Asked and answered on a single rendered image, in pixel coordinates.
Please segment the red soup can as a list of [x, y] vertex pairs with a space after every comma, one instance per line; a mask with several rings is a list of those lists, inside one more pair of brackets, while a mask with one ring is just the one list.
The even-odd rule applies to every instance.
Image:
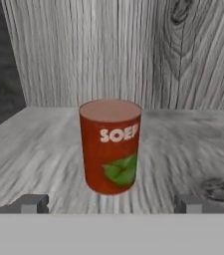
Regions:
[[79, 109], [85, 178], [100, 194], [129, 190], [136, 178], [140, 106], [95, 100]]

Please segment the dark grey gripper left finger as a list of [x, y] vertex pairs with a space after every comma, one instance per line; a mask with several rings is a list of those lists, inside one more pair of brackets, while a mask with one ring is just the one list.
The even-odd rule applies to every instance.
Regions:
[[0, 213], [48, 213], [49, 212], [48, 194], [24, 194], [11, 204], [0, 206]]

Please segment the grey wooden cabinet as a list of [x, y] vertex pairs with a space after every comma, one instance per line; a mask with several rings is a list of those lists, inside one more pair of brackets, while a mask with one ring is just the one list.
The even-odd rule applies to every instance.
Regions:
[[[79, 106], [141, 106], [133, 188], [84, 179]], [[224, 0], [0, 0], [0, 206], [46, 193], [54, 213], [169, 213], [224, 180]]]

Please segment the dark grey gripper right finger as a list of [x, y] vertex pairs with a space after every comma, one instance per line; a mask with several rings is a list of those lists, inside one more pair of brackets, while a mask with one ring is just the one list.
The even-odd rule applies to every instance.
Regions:
[[185, 214], [223, 214], [224, 206], [214, 205], [207, 200], [192, 194], [176, 194], [174, 196], [174, 212]]

